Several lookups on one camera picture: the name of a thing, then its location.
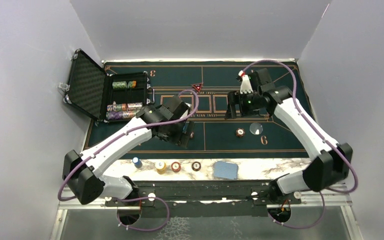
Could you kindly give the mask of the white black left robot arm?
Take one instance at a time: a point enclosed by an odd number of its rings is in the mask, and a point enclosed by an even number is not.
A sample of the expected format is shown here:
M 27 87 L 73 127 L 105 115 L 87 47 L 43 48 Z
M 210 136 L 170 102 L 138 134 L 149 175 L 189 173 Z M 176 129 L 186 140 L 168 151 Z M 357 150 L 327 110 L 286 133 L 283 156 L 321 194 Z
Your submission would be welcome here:
M 66 153 L 58 200 L 76 199 L 87 205 L 100 197 L 112 197 L 127 206 L 135 203 L 134 182 L 127 176 L 106 175 L 105 171 L 130 150 L 152 138 L 186 147 L 194 127 L 194 122 L 188 119 L 199 106 L 198 97 L 194 99 L 193 106 L 178 95 L 162 105 L 143 106 L 124 127 L 98 145 L 80 153 L 75 150 Z

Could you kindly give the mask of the red triangular dealer button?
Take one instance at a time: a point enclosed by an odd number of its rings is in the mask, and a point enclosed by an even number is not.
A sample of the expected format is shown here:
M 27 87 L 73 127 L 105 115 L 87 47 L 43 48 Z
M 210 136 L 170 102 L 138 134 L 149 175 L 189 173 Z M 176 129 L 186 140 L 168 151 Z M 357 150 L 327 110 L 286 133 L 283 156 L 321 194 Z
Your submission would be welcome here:
M 202 87 L 203 87 L 203 83 L 202 82 L 201 83 L 194 83 L 191 86 L 192 86 L 193 89 L 195 89 L 195 91 L 197 93 L 200 93 L 201 90 L 202 90 Z

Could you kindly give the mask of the brown poker chip stack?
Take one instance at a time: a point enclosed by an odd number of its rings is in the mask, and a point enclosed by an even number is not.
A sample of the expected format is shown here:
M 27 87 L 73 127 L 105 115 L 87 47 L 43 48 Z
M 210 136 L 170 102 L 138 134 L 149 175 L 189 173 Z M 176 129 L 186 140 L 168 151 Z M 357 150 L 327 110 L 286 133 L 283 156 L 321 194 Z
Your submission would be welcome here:
M 193 171 L 197 172 L 201 169 L 201 163 L 198 162 L 198 161 L 194 161 L 192 164 L 191 164 L 191 168 Z

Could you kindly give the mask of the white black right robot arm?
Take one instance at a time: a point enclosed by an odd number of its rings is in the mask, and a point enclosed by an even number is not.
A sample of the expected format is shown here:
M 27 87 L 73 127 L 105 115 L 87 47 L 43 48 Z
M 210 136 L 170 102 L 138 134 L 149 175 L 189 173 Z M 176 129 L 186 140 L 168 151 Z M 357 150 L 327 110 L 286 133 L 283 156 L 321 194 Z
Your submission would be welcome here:
M 304 170 L 283 175 L 270 182 L 268 196 L 272 202 L 280 204 L 293 192 L 329 189 L 331 185 L 345 180 L 349 174 L 354 177 L 354 186 L 350 191 L 358 187 L 359 180 L 351 166 L 351 146 L 347 143 L 339 144 L 326 135 L 301 109 L 289 88 L 282 86 L 250 93 L 230 91 L 227 94 L 227 105 L 226 119 L 237 117 L 236 106 L 242 117 L 256 115 L 259 109 L 265 108 L 270 116 L 276 116 L 287 125 L 311 159 Z

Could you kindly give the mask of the white round button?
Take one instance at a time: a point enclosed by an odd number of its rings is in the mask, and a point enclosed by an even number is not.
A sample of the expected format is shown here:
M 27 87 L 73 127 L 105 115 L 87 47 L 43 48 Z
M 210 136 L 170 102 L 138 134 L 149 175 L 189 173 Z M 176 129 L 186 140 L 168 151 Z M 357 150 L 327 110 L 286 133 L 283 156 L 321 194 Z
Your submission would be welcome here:
M 260 135 L 263 132 L 263 126 L 258 122 L 253 122 L 249 126 L 249 131 L 253 135 Z

